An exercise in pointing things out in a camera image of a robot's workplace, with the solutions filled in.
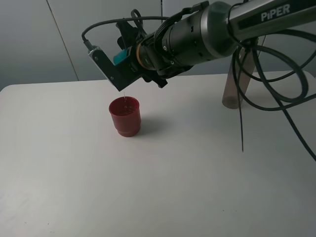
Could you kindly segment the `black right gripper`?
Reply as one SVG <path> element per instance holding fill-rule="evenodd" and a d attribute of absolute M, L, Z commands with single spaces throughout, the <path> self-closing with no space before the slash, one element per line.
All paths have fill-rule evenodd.
<path fill-rule="evenodd" d="M 121 36 L 117 43 L 121 49 L 128 49 L 129 75 L 142 77 L 145 82 L 154 82 L 165 87 L 165 79 L 177 76 L 193 67 L 195 56 L 195 33 L 166 32 L 157 45 L 154 34 L 145 35 L 143 21 L 118 22 L 116 27 Z"/>

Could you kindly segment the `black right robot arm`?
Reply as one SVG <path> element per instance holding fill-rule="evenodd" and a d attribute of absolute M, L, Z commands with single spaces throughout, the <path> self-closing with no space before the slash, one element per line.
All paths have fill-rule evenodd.
<path fill-rule="evenodd" d="M 316 19 L 313 0 L 253 0 L 232 6 L 207 1 L 169 17 L 152 34 L 137 39 L 116 64 L 123 90 L 139 78 L 164 87 L 192 66 L 232 55 L 237 44 Z"/>

